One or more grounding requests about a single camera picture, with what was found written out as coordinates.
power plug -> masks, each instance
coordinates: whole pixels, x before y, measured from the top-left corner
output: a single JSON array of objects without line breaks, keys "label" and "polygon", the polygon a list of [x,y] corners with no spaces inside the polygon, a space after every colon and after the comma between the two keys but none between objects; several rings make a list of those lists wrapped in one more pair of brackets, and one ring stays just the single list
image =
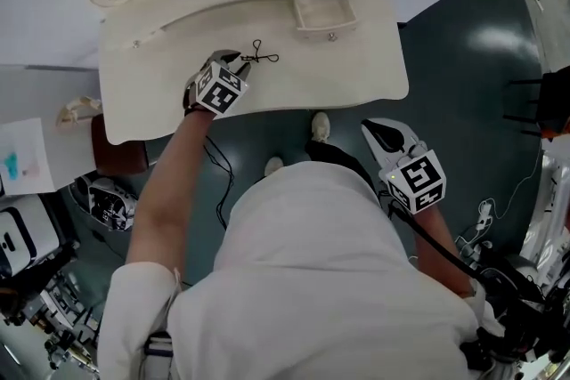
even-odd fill
[{"label": "power plug", "polygon": [[479,206],[479,219],[477,220],[476,230],[481,231],[486,226],[491,219],[491,203],[483,203]]}]

white t-shirt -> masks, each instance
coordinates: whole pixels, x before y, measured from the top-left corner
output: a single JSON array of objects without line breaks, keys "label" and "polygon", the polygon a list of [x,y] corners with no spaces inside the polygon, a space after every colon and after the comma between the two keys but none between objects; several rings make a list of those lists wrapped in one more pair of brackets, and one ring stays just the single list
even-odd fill
[{"label": "white t-shirt", "polygon": [[182,379],[476,377],[459,348],[475,337],[475,313],[408,262],[373,191],[342,166],[299,163],[254,185],[232,210],[214,271],[176,288],[154,263],[115,272],[102,380],[137,378],[171,296]]}]

blue paint stain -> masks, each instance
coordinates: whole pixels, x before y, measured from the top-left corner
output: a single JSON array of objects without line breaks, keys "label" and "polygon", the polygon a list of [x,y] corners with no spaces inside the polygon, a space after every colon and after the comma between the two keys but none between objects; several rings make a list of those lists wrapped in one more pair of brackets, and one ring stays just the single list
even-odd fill
[{"label": "blue paint stain", "polygon": [[16,181],[18,179],[18,156],[15,152],[4,159],[4,165],[8,168],[10,181]]}]

chair leg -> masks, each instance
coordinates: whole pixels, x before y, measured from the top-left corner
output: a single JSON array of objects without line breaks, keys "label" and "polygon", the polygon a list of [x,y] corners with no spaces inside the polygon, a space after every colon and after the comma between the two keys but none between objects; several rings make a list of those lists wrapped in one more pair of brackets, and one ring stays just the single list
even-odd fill
[{"label": "chair leg", "polygon": [[529,117],[520,117],[520,116],[509,116],[507,114],[503,115],[503,119],[508,120],[517,120],[519,122],[526,122],[527,124],[536,124],[536,120],[531,119]]},{"label": "chair leg", "polygon": [[539,132],[531,132],[530,130],[521,130],[520,133],[530,134],[531,136],[538,136],[539,138],[542,138],[542,135]]},{"label": "chair leg", "polygon": [[510,85],[540,85],[542,84],[542,79],[511,79],[509,81]]}]

green floor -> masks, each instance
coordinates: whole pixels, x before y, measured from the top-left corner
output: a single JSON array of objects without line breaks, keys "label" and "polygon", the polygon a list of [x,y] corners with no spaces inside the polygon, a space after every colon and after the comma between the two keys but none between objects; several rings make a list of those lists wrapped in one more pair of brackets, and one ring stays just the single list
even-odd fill
[{"label": "green floor", "polygon": [[[374,101],[351,109],[329,110],[330,142],[359,158],[373,176],[377,167],[360,133],[366,117],[392,117],[408,123],[436,150],[447,174],[447,196],[440,207],[453,233],[476,222],[477,205],[494,197],[503,211],[518,181],[529,174],[538,139],[522,135],[521,125],[501,119],[503,111],[525,114],[533,98],[529,86],[504,90],[510,79],[538,78],[540,65],[524,0],[442,0],[400,31],[410,93],[402,101]],[[378,77],[384,69],[378,62]],[[225,206],[226,218],[240,195],[263,173],[266,160],[279,153],[286,164],[308,157],[303,146],[311,112],[281,111],[215,122],[211,137],[232,161],[235,185]],[[157,156],[166,139],[151,141]],[[149,173],[121,180],[140,192]],[[533,211],[538,174],[521,186],[507,215],[495,221],[488,238],[503,252],[517,252]],[[227,176],[205,162],[191,220],[184,279],[196,283],[211,271],[224,231],[215,207]],[[82,239],[78,261],[70,265],[84,297],[102,303],[110,275],[122,264],[127,234],[105,232],[108,246],[89,230],[99,230],[69,201]],[[404,246],[413,251],[411,229],[396,224]]]}]

